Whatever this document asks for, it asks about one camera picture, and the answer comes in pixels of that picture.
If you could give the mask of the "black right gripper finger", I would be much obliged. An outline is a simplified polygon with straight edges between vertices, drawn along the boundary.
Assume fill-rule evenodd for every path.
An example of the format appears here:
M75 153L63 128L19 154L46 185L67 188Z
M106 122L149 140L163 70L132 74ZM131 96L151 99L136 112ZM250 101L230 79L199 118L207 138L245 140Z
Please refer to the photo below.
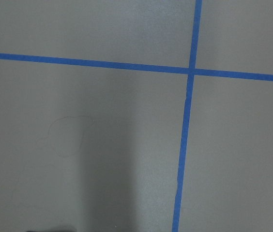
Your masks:
M26 232L76 232L76 228L68 225L60 225L48 229L27 230Z

